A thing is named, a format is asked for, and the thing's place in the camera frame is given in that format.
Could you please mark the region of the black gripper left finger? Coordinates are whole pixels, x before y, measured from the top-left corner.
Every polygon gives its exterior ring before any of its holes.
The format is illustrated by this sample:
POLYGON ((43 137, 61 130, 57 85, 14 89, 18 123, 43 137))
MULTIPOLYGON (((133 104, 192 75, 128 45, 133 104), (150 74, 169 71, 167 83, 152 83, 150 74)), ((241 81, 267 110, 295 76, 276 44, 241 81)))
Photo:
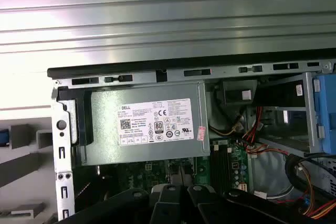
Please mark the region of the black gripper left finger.
POLYGON ((159 193, 132 188, 59 223, 181 223, 181 187, 164 185, 159 193))

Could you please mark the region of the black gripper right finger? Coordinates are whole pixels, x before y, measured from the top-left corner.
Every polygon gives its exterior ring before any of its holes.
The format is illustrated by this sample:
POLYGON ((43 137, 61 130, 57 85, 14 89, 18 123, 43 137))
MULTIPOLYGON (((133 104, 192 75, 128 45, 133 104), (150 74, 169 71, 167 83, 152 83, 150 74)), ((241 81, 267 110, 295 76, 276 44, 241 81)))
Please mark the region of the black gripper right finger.
POLYGON ((196 185, 187 191, 199 223, 324 223, 239 189, 220 195, 196 185))

